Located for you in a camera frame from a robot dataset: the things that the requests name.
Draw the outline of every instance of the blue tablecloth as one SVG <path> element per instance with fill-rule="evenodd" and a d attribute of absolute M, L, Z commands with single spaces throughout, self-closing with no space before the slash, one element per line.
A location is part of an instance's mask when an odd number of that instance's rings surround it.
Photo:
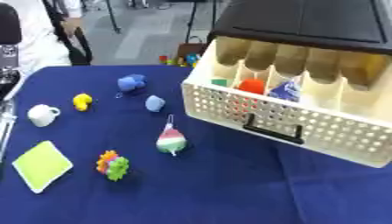
<path fill-rule="evenodd" d="M 374 169 L 198 121 L 185 115 L 174 66 L 55 67 L 29 79 L 17 97 L 17 124 L 0 182 L 0 222 L 101 223 L 392 223 L 392 167 Z M 116 99 L 116 80 L 145 74 L 146 89 Z M 74 110 L 79 93 L 94 97 Z M 149 95 L 167 100 L 162 113 L 144 108 Z M 27 110 L 61 109 L 52 125 L 34 127 Z M 167 115 L 187 137 L 178 157 L 155 143 Z M 51 140 L 74 168 L 43 193 L 30 191 L 11 162 Z M 115 183 L 95 170 L 105 150 L 130 160 L 132 173 Z"/>

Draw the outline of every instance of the white shirt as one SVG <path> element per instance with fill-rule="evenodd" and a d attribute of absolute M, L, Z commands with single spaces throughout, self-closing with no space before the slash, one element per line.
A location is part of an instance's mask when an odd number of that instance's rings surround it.
<path fill-rule="evenodd" d="M 62 0 L 69 17 L 81 17 L 80 0 Z M 58 41 L 42 0 L 0 0 L 17 10 L 22 27 L 19 65 L 24 76 L 42 67 L 70 65 L 68 50 Z"/>

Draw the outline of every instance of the basket handle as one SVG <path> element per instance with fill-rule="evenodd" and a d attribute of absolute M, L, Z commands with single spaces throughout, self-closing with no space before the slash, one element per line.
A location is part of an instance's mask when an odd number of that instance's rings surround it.
<path fill-rule="evenodd" d="M 294 144 L 304 144 L 304 139 L 301 138 L 302 136 L 302 126 L 296 125 L 296 135 L 295 136 L 286 136 L 284 134 L 268 130 L 268 129 L 261 129 L 253 126 L 253 121 L 255 120 L 254 114 L 249 114 L 248 121 L 242 126 L 245 130 L 251 130 L 257 132 L 259 134 L 263 134 L 270 137 L 280 138 L 282 140 L 292 142 Z"/>

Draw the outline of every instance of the person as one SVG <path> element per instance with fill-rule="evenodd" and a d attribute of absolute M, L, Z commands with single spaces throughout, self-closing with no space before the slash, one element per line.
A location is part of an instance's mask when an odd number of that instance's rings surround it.
<path fill-rule="evenodd" d="M 43 67 L 70 66 L 69 51 L 62 44 L 48 17 L 44 0 L 0 0 L 14 7 L 19 16 L 22 29 L 22 42 L 19 48 L 19 71 L 25 78 Z M 81 0 L 62 1 L 68 17 L 63 27 L 72 37 L 77 27 L 81 26 Z"/>

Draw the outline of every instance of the floor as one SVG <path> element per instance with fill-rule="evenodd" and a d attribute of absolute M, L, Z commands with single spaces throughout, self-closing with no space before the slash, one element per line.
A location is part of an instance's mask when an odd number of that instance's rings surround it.
<path fill-rule="evenodd" d="M 168 3 L 150 0 L 150 8 L 139 5 L 135 10 L 127 7 L 124 0 L 111 1 L 117 23 L 122 28 L 121 34 L 112 30 L 104 2 L 90 4 L 83 18 L 83 27 L 94 53 L 93 64 L 157 64 L 159 55 L 174 56 L 178 45 L 184 43 L 192 3 L 175 3 L 167 9 Z M 218 16 L 226 5 L 219 1 Z M 212 3 L 200 3 L 191 35 L 205 41 L 211 23 Z"/>

